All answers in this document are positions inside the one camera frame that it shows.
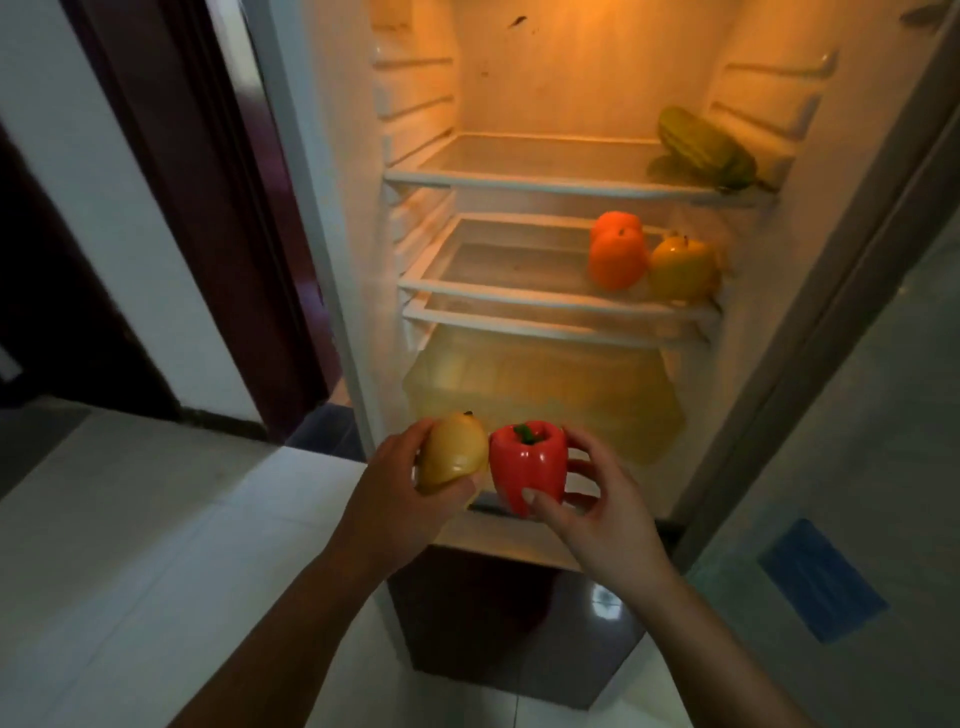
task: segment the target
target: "floor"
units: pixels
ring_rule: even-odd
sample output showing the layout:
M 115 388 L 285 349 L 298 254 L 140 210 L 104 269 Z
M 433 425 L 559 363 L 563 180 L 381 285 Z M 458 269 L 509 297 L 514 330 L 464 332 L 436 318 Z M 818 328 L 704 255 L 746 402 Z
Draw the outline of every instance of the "floor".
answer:
M 164 726 L 323 548 L 363 470 L 81 414 L 0 500 L 5 728 Z M 414 672 L 396 656 L 383 595 L 350 627 L 309 725 L 689 725 L 656 656 L 590 713 Z

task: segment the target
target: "refrigerator base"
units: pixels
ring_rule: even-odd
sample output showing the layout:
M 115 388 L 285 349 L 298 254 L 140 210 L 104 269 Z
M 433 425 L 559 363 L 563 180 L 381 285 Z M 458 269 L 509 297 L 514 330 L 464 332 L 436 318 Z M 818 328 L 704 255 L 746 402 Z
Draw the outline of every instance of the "refrigerator base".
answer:
M 391 577 L 413 667 L 585 710 L 644 634 L 582 573 L 431 546 Z

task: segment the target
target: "right hand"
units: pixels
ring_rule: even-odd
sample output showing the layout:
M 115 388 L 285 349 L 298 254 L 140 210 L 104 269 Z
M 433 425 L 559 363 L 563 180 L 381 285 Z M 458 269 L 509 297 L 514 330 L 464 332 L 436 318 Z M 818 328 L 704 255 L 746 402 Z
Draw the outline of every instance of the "right hand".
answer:
M 638 610 L 651 604 L 679 578 L 640 495 L 613 451 L 585 430 L 565 427 L 567 442 L 589 460 L 570 458 L 567 471 L 588 477 L 600 498 L 567 493 L 583 508 L 579 515 L 541 491 L 525 489 L 524 500 L 561 539 L 587 575 Z

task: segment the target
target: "hand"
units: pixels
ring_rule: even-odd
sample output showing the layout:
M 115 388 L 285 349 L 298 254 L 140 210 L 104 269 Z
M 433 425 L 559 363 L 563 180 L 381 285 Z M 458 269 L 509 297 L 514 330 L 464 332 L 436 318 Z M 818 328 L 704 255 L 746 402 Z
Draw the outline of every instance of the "hand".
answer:
M 373 586 L 413 561 L 476 493 L 472 477 L 433 496 L 414 490 L 414 461 L 431 426 L 432 420 L 420 420 L 381 443 L 326 548 Z
M 564 494 L 565 501 L 586 511 L 583 516 L 540 491 L 526 489 L 523 499 L 564 540 L 590 578 L 643 611 L 678 578 L 677 572 L 639 488 L 613 451 L 582 429 L 564 431 L 569 445 L 590 458 L 567 460 L 567 471 L 594 481 L 600 486 L 600 498 Z

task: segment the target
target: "orange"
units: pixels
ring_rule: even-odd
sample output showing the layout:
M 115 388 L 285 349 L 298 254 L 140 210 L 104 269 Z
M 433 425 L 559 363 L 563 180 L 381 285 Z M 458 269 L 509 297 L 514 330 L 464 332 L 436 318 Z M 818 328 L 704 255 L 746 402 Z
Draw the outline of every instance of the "orange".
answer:
M 629 212 L 617 212 L 614 210 L 604 212 L 597 218 L 597 221 L 593 223 L 593 227 L 590 228 L 590 243 L 596 240 L 597 235 L 610 228 L 616 228 L 617 230 L 620 228 L 631 228 L 643 233 L 643 225 L 640 223 L 640 218 Z
M 647 249 L 643 230 L 607 228 L 590 244 L 587 262 L 590 279 L 608 291 L 629 288 L 647 270 Z

